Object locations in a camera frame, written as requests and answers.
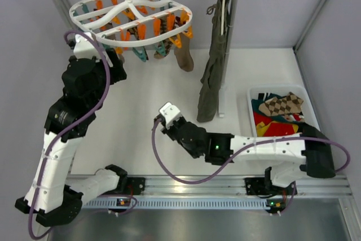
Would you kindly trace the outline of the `beige brown argyle sock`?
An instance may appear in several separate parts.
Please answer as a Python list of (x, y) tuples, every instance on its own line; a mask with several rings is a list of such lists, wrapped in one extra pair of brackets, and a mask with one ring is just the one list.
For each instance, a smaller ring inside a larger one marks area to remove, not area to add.
[(304, 100), (292, 92), (286, 96), (277, 98), (273, 97), (262, 103), (258, 110), (268, 117), (289, 115), (300, 113), (302, 111), (302, 104)]

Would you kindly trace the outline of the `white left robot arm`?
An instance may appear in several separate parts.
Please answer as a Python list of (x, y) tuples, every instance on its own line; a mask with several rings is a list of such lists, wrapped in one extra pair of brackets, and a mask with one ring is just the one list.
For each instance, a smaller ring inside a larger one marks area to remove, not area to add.
[(89, 201), (103, 193), (122, 193), (126, 189), (127, 171), (116, 165), (73, 185), (65, 182), (76, 150), (96, 118), (91, 109), (103, 104), (106, 82), (114, 84), (127, 77), (115, 51), (108, 49), (106, 53), (111, 61), (108, 75), (97, 53), (69, 58), (61, 76), (63, 95), (50, 107), (46, 118), (36, 176), (27, 194), (16, 200), (16, 209), (35, 214), (44, 227), (69, 224)]

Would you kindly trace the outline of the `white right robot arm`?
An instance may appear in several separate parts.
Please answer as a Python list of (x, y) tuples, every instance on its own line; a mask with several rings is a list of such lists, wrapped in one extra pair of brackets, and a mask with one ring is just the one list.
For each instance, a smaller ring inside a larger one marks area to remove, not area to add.
[(162, 121), (161, 125), (162, 133), (194, 159), (203, 157), (217, 166), (249, 161), (264, 164), (266, 187), (286, 188), (306, 176), (329, 179), (336, 175), (327, 137), (308, 124), (295, 134), (265, 138), (210, 133), (184, 117), (171, 124)]

